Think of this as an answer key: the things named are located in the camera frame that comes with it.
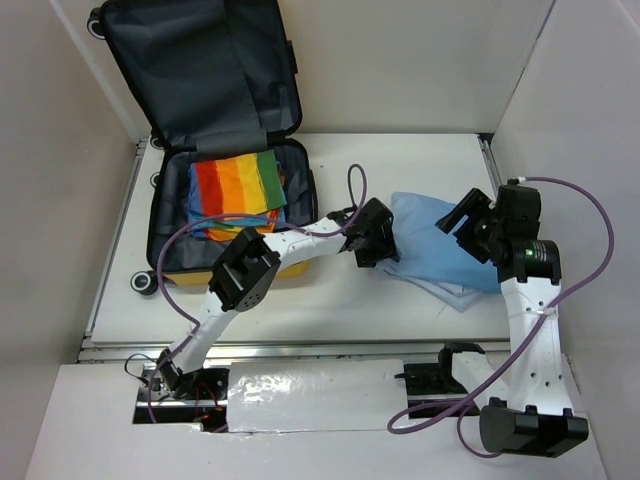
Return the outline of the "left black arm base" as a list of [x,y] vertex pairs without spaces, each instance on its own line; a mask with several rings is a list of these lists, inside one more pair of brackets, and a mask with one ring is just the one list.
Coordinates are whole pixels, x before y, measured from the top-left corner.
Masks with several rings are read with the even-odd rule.
[[135,353],[123,370],[138,382],[133,423],[199,425],[209,433],[227,433],[230,369],[200,369],[186,376],[154,372],[155,361]]

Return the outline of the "red white patterned cloth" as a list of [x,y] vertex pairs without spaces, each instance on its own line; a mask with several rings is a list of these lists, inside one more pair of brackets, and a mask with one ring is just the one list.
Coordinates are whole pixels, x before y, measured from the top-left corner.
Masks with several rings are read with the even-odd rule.
[[285,171],[284,171],[284,169],[283,169],[283,167],[282,167],[280,162],[276,162],[276,167],[277,167],[280,183],[284,188],[284,186],[286,185],[286,181],[287,181],[286,175],[285,175]]

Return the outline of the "yellow suitcase with grey lining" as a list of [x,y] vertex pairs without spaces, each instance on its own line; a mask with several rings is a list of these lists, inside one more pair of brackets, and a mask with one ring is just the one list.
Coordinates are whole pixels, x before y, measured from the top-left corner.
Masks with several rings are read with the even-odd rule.
[[286,185],[285,220],[318,218],[308,154],[293,137],[303,114],[297,63],[275,1],[106,1],[88,16],[164,153],[146,259],[180,287],[207,283],[221,243],[184,231],[188,170],[201,160],[272,150]]

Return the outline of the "light blue shirt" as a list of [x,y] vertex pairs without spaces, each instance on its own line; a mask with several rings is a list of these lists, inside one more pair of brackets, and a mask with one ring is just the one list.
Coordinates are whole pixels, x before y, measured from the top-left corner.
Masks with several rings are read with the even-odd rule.
[[436,227],[452,203],[416,193],[391,195],[392,232],[399,255],[376,269],[435,296],[458,312],[482,296],[499,296],[495,267],[482,264],[464,251],[456,239]]

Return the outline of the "rainbow striped cloth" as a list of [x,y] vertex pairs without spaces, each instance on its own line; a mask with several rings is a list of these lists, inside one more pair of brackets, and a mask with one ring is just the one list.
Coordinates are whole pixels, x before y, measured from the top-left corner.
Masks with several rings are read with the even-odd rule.
[[234,239],[245,227],[270,233],[285,219],[287,200],[272,150],[195,162],[188,170],[188,221],[209,220],[190,234],[217,242]]

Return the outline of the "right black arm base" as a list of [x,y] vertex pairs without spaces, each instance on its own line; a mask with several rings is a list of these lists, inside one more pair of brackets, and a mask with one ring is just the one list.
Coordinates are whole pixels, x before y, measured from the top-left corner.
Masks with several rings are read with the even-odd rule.
[[468,394],[467,390],[452,375],[454,354],[485,351],[474,343],[446,342],[439,351],[436,363],[405,364],[402,373],[395,379],[405,381],[408,406],[425,404],[427,408],[411,412],[410,419],[433,418]]

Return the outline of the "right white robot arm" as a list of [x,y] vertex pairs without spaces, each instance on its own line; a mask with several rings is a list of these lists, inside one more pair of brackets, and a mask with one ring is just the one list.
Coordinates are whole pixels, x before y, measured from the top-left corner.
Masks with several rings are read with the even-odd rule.
[[539,238],[541,198],[534,188],[502,185],[495,200],[477,188],[436,223],[480,263],[491,263],[507,308],[511,354],[492,368],[475,344],[448,343],[436,369],[448,392],[468,389],[479,410],[484,449],[493,455],[557,458],[587,440],[564,380],[557,245]]

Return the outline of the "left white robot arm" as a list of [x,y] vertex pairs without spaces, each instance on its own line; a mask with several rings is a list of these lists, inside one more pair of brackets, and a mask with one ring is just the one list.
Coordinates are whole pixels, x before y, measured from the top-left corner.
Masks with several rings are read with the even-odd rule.
[[353,253],[360,268],[396,261],[393,220],[391,210],[372,198],[304,227],[267,234],[243,229],[213,263],[202,307],[197,316],[187,317],[191,330],[159,356],[163,389],[176,399],[194,393],[210,348],[237,315],[265,299],[280,271],[343,252]]

